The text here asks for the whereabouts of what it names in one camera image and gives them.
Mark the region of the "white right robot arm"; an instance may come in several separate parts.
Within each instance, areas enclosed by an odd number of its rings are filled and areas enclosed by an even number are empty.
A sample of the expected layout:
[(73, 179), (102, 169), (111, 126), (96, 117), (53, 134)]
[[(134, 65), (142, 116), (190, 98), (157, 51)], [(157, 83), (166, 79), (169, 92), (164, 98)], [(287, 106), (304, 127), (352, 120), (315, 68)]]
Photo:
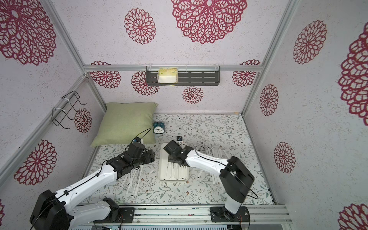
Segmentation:
[(253, 193), (252, 198), (258, 198), (258, 195), (251, 190), (255, 178), (239, 158), (235, 156), (229, 159), (216, 158), (207, 155), (206, 148), (203, 146), (182, 147), (174, 140), (166, 144), (163, 149), (178, 165), (198, 168), (218, 176), (228, 195), (223, 206), (226, 212), (235, 215), (249, 192)]

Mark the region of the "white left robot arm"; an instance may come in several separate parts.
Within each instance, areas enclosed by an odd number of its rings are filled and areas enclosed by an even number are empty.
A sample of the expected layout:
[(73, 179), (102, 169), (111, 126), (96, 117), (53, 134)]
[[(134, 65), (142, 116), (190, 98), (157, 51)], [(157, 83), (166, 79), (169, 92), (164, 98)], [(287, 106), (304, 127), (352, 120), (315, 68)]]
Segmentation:
[(99, 170), (80, 181), (56, 192), (47, 190), (39, 195), (30, 217), (34, 230), (70, 230), (81, 224), (119, 219), (119, 205), (111, 198), (80, 206), (80, 203), (100, 188), (117, 181), (133, 169), (155, 161), (155, 152), (139, 142), (127, 151), (106, 160)]

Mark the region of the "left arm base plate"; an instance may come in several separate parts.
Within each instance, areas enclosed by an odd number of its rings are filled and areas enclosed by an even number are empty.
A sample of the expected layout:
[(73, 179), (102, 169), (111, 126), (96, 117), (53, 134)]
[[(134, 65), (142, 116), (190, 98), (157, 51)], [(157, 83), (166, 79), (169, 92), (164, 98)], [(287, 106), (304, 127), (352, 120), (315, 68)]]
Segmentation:
[(108, 216), (103, 220), (95, 220), (94, 223), (132, 223), (134, 218), (134, 208), (112, 209)]

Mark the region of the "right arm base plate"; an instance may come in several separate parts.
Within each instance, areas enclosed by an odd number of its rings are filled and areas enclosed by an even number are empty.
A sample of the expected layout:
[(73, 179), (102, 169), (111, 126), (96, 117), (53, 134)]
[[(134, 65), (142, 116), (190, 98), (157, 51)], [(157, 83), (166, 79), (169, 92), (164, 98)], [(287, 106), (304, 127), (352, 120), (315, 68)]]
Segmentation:
[(247, 207), (240, 206), (239, 210), (233, 214), (224, 206), (210, 207), (210, 217), (212, 222), (249, 222), (250, 213)]

